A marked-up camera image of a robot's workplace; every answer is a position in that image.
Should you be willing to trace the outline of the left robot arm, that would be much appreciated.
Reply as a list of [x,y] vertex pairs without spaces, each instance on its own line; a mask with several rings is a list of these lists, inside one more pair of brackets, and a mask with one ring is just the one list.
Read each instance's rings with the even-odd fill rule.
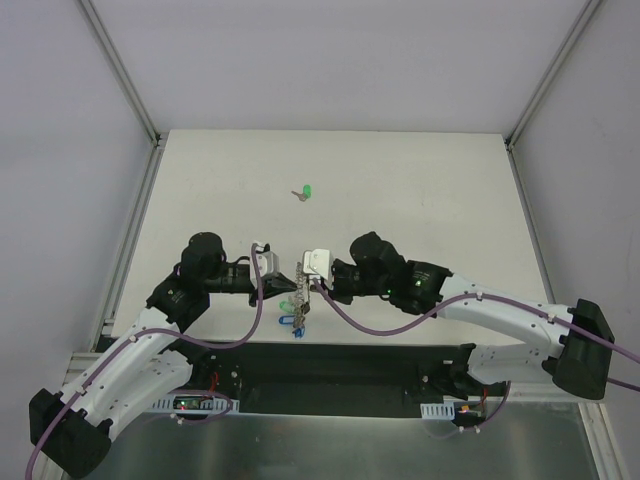
[[32,397],[28,415],[34,451],[26,478],[32,478],[39,455],[74,479],[86,477],[149,403],[184,384],[204,387],[210,363],[179,352],[179,346],[191,344],[205,354],[239,347],[251,337],[211,344],[186,336],[210,307],[212,294],[246,294],[250,306],[261,311],[265,300],[295,289],[269,245],[255,243],[249,256],[230,261],[218,235],[193,235],[131,327],[73,382],[56,393],[41,389]]

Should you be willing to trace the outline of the metal key organizer ring disc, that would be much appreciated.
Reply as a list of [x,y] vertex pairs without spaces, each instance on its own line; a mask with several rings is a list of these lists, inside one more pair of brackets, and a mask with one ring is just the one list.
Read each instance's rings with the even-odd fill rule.
[[296,291],[294,293],[294,322],[295,329],[304,326],[306,315],[310,312],[309,284],[308,278],[303,271],[303,264],[296,264]]

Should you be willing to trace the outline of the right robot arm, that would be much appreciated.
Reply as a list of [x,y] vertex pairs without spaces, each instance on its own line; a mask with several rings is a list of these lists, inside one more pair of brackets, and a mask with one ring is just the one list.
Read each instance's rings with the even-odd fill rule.
[[378,297],[420,325],[432,318],[470,323],[514,339],[506,346],[474,344],[468,359],[450,369],[452,387],[473,394],[483,385],[550,379],[579,398],[604,398],[615,337],[600,308],[580,299],[573,306],[502,294],[446,267],[407,260],[377,233],[358,237],[352,261],[331,258],[314,279],[334,310],[356,297]]

